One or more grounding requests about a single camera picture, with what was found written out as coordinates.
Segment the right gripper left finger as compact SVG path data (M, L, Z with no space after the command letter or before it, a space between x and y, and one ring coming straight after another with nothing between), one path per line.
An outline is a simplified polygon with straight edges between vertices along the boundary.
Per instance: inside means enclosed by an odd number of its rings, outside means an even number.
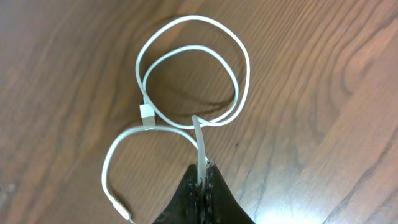
M197 224L198 187L197 167L191 164L187 167L171 201L154 220L153 224Z

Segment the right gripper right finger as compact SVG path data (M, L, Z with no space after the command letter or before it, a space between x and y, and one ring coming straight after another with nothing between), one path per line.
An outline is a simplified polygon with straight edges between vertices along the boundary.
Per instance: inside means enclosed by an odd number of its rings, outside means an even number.
M214 162L208 163L206 174L205 223L254 224L234 198Z

